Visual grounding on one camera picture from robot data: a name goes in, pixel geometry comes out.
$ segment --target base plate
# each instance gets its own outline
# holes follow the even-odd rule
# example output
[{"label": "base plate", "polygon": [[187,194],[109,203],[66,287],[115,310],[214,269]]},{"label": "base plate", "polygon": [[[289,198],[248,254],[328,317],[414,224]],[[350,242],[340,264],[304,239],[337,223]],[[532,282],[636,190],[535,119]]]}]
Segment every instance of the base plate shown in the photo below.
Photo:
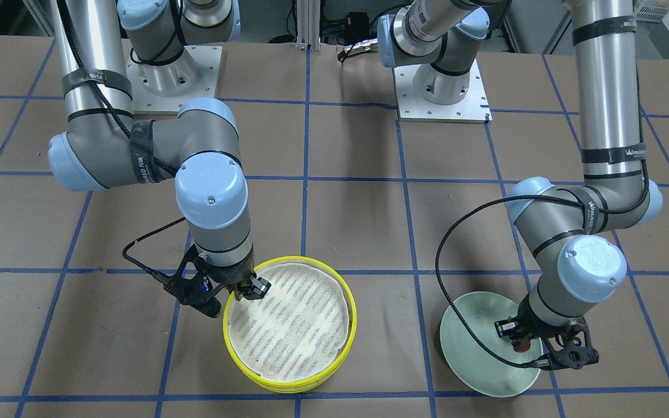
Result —
[{"label": "base plate", "polygon": [[464,124],[485,124],[492,120],[484,83],[481,81],[479,66],[472,64],[472,83],[463,100],[453,105],[438,105],[422,98],[412,79],[420,66],[404,66],[394,69],[396,103],[399,105],[399,119],[416,122],[464,122]]},{"label": "base plate", "polygon": [[[517,315],[518,306],[507,297],[475,291],[459,297],[454,304],[476,337],[504,359],[524,363],[536,360],[544,353],[539,339],[531,342],[527,352],[514,352],[509,342],[497,337],[494,321]],[[440,345],[456,376],[475,391],[491,397],[522,394],[541,373],[540,369],[519,369],[492,358],[473,341],[451,307],[446,309],[440,323]]]},{"label": "base plate", "polygon": [[182,95],[159,96],[143,87],[143,80],[138,74],[138,64],[128,59],[125,72],[133,86],[133,113],[135,114],[176,114],[181,105],[188,103],[191,98],[199,96],[215,97],[218,85],[218,72],[221,69],[220,46],[186,46],[190,56],[199,66],[202,78],[191,90]]}]

